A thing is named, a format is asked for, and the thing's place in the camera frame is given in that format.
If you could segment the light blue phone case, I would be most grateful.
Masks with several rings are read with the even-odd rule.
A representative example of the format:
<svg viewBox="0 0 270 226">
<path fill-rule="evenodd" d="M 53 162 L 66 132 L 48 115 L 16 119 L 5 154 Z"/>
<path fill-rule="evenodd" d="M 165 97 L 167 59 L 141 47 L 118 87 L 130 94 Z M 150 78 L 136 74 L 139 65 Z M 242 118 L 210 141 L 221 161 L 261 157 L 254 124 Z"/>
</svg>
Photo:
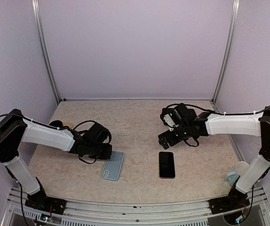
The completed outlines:
<svg viewBox="0 0 270 226">
<path fill-rule="evenodd" d="M 124 153 L 113 151 L 111 154 L 111 158 L 106 160 L 101 177 L 102 179 L 117 181 L 120 176 L 120 172 L 122 169 L 124 161 Z"/>
</svg>

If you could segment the black phone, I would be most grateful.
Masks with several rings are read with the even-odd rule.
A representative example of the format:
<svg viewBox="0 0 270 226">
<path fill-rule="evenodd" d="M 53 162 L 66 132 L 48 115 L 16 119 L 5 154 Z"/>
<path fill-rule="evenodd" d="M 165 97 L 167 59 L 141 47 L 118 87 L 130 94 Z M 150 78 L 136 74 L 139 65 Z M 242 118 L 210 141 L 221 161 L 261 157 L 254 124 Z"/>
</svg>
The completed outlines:
<svg viewBox="0 0 270 226">
<path fill-rule="evenodd" d="M 175 161 L 172 152 L 159 152 L 159 177 L 175 178 Z"/>
</svg>

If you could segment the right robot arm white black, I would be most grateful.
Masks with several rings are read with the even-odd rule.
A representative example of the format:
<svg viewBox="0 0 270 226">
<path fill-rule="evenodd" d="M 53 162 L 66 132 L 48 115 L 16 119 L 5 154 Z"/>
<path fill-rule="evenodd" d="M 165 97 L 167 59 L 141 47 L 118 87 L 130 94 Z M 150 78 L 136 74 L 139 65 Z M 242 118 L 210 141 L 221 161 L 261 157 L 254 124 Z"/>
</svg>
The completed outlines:
<svg viewBox="0 0 270 226">
<path fill-rule="evenodd" d="M 255 183 L 270 169 L 270 106 L 252 113 L 217 113 L 202 109 L 196 114 L 196 106 L 184 103 L 172 104 L 162 109 L 160 119 L 168 130 L 158 136 L 159 144 L 168 149 L 181 141 L 214 135 L 249 135 L 261 138 L 258 155 L 239 177 L 225 198 L 225 205 L 235 209 L 243 202 Z"/>
</svg>

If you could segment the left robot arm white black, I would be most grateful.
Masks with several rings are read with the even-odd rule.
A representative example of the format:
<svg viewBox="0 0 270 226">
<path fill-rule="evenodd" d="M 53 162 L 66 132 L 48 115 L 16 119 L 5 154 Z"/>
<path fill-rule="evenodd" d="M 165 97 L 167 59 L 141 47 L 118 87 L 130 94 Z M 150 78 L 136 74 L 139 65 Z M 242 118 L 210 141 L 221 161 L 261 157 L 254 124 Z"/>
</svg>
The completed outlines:
<svg viewBox="0 0 270 226">
<path fill-rule="evenodd" d="M 49 146 L 75 154 L 79 159 L 85 155 L 95 161 L 111 157 L 111 133 L 98 122 L 88 130 L 76 131 L 34 121 L 23 116 L 19 109 L 0 115 L 0 118 L 0 162 L 42 210 L 50 205 L 50 198 L 20 157 L 18 148 L 21 143 Z"/>
</svg>

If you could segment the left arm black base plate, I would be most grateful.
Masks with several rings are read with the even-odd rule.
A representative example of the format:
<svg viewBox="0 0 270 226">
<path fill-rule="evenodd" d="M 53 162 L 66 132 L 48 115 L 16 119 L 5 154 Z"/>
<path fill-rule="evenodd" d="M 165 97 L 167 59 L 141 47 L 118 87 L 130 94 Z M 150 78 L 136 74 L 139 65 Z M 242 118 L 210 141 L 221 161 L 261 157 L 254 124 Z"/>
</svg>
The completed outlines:
<svg viewBox="0 0 270 226">
<path fill-rule="evenodd" d="M 25 201 L 25 205 L 27 207 L 58 215 L 64 214 L 66 204 L 67 201 L 64 199 L 53 198 L 48 196 L 41 199 L 40 198 L 31 199 L 30 197 L 28 197 Z"/>
</svg>

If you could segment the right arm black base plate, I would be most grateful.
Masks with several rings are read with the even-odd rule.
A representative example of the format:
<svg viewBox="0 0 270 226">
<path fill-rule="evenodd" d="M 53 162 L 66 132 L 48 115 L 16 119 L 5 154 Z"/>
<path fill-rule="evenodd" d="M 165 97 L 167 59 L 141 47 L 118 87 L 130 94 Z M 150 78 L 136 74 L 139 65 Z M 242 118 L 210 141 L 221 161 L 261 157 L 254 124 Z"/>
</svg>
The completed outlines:
<svg viewBox="0 0 270 226">
<path fill-rule="evenodd" d="M 224 196 L 209 200 L 209 206 L 212 214 L 219 214 L 231 210 L 237 210 L 243 208 L 245 205 L 250 205 L 250 201 L 247 197 L 239 199 L 235 196 Z"/>
</svg>

